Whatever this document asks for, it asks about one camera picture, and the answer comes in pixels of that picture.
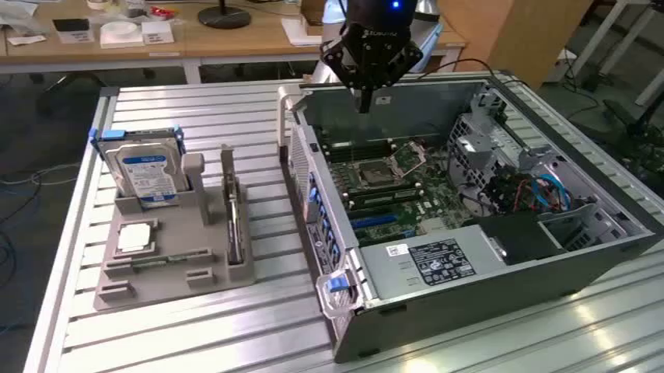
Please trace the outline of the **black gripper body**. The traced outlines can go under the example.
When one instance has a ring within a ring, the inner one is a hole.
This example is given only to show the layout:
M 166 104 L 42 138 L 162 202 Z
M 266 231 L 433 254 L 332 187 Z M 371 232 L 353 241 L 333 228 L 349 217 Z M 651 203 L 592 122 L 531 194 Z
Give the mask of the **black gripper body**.
M 413 41 L 416 1 L 349 1 L 341 34 L 367 84 L 367 62 L 376 47 Z

